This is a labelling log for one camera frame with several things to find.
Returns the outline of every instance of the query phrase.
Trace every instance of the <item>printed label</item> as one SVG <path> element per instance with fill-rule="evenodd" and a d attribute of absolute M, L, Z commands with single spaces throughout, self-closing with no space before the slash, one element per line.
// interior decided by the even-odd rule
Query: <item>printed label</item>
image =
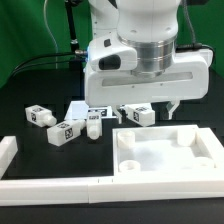
<path fill-rule="evenodd" d="M 97 110 L 89 109 L 88 112 L 100 112 L 102 117 L 107 116 L 107 109 L 97 109 Z"/>
<path fill-rule="evenodd" d="M 135 121 L 139 122 L 139 114 L 134 112 L 133 118 Z"/>
<path fill-rule="evenodd" d="M 100 117 L 98 115 L 96 116 L 89 116 L 89 120 L 98 120 Z"/>
<path fill-rule="evenodd" d="M 62 129 L 64 129 L 64 128 L 67 128 L 67 127 L 69 127 L 70 125 L 68 125 L 68 124 L 66 124 L 66 123 L 62 123 L 62 124 L 60 124 L 60 125 L 58 125 L 57 127 L 58 128 L 62 128 Z"/>
<path fill-rule="evenodd" d="M 142 112 L 142 111 L 146 111 L 148 110 L 149 108 L 147 107 L 139 107 L 139 108 L 136 108 L 135 110 L 139 111 L 139 112 Z"/>
<path fill-rule="evenodd" d="M 68 130 L 65 131 L 65 138 L 66 138 L 66 140 L 72 138 L 72 136 L 73 136 L 72 128 L 69 128 Z"/>
<path fill-rule="evenodd" d="M 36 114 L 31 113 L 31 119 L 32 121 L 37 122 Z"/>
<path fill-rule="evenodd" d="M 43 109 L 42 108 L 36 108 L 36 109 L 33 109 L 33 112 L 36 112 L 36 113 L 38 113 L 38 112 L 40 112 L 40 111 L 42 111 Z"/>

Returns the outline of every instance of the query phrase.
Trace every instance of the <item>black stand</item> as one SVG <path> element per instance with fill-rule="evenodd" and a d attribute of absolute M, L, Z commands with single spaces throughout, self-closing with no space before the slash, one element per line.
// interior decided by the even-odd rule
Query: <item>black stand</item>
<path fill-rule="evenodd" d="M 71 38 L 70 47 L 72 52 L 75 52 L 77 49 L 79 49 L 79 43 L 77 40 L 76 31 L 75 31 L 75 23 L 74 23 L 72 7 L 78 6 L 82 1 L 83 0 L 65 0 L 65 8 L 67 12 L 68 25 L 69 25 L 70 38 Z M 69 69 L 72 71 L 80 71 L 80 75 L 81 75 L 83 71 L 82 62 L 71 60 L 69 63 Z"/>

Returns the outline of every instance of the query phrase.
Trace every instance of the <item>green wall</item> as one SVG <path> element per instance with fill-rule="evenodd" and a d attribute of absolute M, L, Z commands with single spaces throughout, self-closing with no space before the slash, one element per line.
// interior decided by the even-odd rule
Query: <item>green wall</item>
<path fill-rule="evenodd" d="M 55 51 L 44 25 L 43 5 L 44 0 L 0 1 L 0 87 L 12 69 L 22 61 Z M 59 51 L 69 51 L 70 38 L 64 0 L 49 0 L 47 12 Z M 198 41 L 215 48 L 217 56 L 213 68 L 224 76 L 224 1 L 210 0 L 207 5 L 192 6 L 190 15 Z M 80 45 L 86 48 L 91 39 L 87 0 L 74 9 L 74 16 Z M 190 35 L 181 8 L 178 20 L 178 43 L 189 43 Z"/>

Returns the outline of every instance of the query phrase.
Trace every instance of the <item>white plastic tray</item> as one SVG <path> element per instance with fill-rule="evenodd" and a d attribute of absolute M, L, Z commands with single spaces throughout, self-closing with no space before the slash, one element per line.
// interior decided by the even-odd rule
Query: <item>white plastic tray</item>
<path fill-rule="evenodd" d="M 126 129 L 135 147 L 121 151 L 113 130 L 114 176 L 0 181 L 0 205 L 99 203 L 159 199 L 224 197 L 224 149 L 209 128 L 196 130 L 195 144 L 177 144 L 180 126 Z M 194 166 L 206 157 L 213 166 Z M 119 164 L 135 160 L 140 169 L 120 172 Z"/>
<path fill-rule="evenodd" d="M 193 143 L 186 145 L 189 131 L 194 133 Z M 129 149 L 121 145 L 119 148 L 119 133 L 132 132 L 135 144 Z M 154 128 L 116 129 L 113 132 L 114 174 L 127 175 L 134 170 L 135 163 L 140 166 L 138 174 L 147 171 L 176 172 L 195 169 L 206 169 L 207 172 L 224 167 L 222 158 L 224 150 L 212 131 L 197 126 L 173 126 Z M 126 165 L 126 170 L 119 170 L 120 164 Z"/>

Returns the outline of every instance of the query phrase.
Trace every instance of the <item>white robot body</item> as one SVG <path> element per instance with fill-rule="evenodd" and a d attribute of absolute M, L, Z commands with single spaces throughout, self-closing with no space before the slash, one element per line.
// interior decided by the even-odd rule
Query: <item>white robot body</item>
<path fill-rule="evenodd" d="M 120 37 L 140 43 L 161 42 L 178 32 L 176 19 L 180 0 L 117 0 Z"/>
<path fill-rule="evenodd" d="M 108 0 L 89 0 L 93 39 L 106 35 L 117 28 L 118 10 Z"/>
<path fill-rule="evenodd" d="M 117 30 L 94 39 L 88 48 L 86 103 L 110 105 L 118 114 L 118 105 L 170 101 L 170 119 L 180 100 L 202 98 L 213 53 L 175 53 L 180 0 L 116 3 Z"/>

